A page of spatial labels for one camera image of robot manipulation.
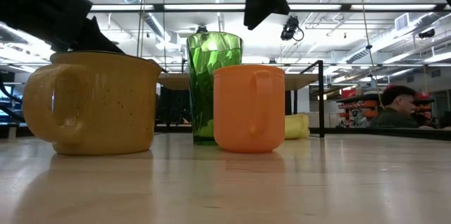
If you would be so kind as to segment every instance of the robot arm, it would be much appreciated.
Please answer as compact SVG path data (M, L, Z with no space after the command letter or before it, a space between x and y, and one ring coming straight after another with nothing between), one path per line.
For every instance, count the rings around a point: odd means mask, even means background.
M123 53L103 36L95 18L86 18L91 7L88 0L0 0L0 21L44 40L54 51Z

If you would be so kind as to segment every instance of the orange cup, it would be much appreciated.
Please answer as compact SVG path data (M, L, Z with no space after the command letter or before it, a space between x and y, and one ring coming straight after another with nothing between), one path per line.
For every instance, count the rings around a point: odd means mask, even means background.
M228 66L214 72L214 139L227 150L264 153L285 136L285 72Z

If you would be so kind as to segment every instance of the mug handle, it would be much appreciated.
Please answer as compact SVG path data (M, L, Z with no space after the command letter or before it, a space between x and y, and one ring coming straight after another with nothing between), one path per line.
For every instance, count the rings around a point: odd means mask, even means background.
M83 117L89 107L82 102L80 115L70 125L59 125L52 111L52 97L56 81L62 75L73 75L79 79L82 86L91 85L90 73L84 66L53 64L38 68L28 79L23 92L23 116L29 129L36 137L48 142L63 142L67 144L80 143L81 131L84 128Z
M251 134L257 135L265 129L268 120L267 106L271 105L271 93L273 92L273 83L269 70L258 70L254 73L256 82L256 111L254 112L254 122L251 126Z

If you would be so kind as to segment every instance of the table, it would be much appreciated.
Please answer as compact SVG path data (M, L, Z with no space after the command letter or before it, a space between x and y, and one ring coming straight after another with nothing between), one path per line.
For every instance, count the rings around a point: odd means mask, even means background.
M151 151L56 155L0 143L0 223L449 223L451 143L374 135L286 141L270 154L155 136Z
M299 90L318 81L317 74L287 74L285 75L285 90ZM158 83L171 90L188 90L190 88L190 75L188 73L162 73Z

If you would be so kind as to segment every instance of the speckled yellow mug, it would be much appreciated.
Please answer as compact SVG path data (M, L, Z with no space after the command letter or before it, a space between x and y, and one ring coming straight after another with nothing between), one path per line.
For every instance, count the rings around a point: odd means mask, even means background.
M160 66L98 51L57 53L50 60L31 74L23 94L23 115L37 137L69 155L149 149Z

